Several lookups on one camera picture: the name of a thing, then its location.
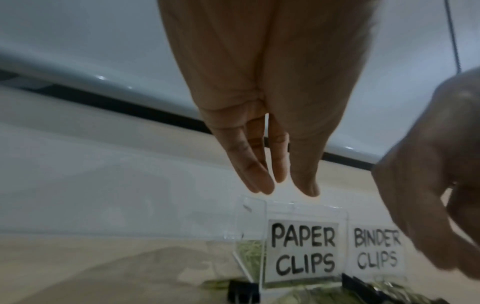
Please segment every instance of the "white label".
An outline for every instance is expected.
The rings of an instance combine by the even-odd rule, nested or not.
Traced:
[[[348,272],[355,275],[404,274],[405,256],[400,230],[394,227],[351,225]]]
[[[337,223],[269,220],[265,282],[338,274],[338,227]]]

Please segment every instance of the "black cable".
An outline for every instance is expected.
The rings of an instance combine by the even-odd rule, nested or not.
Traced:
[[[457,38],[455,36],[454,22],[452,19],[452,11],[450,10],[450,0],[444,0],[446,19],[448,22],[448,30],[450,31],[451,45],[453,47],[453,55],[455,57],[456,73],[460,74],[462,72],[462,67],[460,65],[459,49],[457,47]]]

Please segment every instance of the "hand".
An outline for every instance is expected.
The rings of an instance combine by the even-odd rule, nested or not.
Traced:
[[[180,70],[206,125],[252,192],[272,171],[319,195],[318,163],[363,66],[376,1],[159,0]]]
[[[440,269],[480,279],[480,69],[440,85],[406,137],[375,166],[373,178],[393,221]],[[440,200],[449,185],[445,208]]]

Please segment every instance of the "beige table surface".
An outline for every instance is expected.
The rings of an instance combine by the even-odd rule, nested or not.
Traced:
[[[231,243],[0,236],[0,304],[226,303],[204,280],[240,276]],[[409,283],[451,304],[479,303],[480,285],[435,270],[407,248]]]

